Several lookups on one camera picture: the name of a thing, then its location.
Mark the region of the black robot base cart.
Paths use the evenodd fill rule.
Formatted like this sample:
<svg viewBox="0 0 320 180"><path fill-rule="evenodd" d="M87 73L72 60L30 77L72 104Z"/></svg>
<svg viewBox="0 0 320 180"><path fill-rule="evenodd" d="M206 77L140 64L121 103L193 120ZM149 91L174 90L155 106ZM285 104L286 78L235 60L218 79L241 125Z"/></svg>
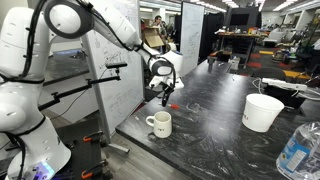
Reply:
<svg viewBox="0 0 320 180"><path fill-rule="evenodd" d="M71 151L71 158L52 180L113 179L109 162L101 155L105 142L97 120L59 127L57 133Z"/></svg>

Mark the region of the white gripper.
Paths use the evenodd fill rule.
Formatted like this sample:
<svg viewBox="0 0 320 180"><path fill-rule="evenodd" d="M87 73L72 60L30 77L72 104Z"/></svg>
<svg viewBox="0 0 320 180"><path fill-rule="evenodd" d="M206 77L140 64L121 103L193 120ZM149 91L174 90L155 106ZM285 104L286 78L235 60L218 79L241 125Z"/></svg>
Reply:
<svg viewBox="0 0 320 180"><path fill-rule="evenodd" d="M174 91L174 89L168 85L174 84L175 89L182 89L184 87L184 84L180 77L173 78L172 76L154 76L149 83L149 86L153 88L157 87L159 84L161 85L161 93L157 96L157 98L162 98L163 107L167 105L169 97Z"/></svg>

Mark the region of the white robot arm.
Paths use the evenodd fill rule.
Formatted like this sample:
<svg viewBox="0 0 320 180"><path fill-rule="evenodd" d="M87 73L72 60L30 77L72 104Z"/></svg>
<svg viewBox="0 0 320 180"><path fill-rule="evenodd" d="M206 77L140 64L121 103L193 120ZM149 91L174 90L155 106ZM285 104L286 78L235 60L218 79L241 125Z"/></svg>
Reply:
<svg viewBox="0 0 320 180"><path fill-rule="evenodd" d="M182 54L150 48L108 2L39 0L35 8L11 8L0 36L0 132L14 138L21 151L12 159L6 180L51 180L70 160L70 149L41 112L38 100L52 40L79 38L91 30L144 59L155 83L163 85L163 104L176 89Z"/></svg>

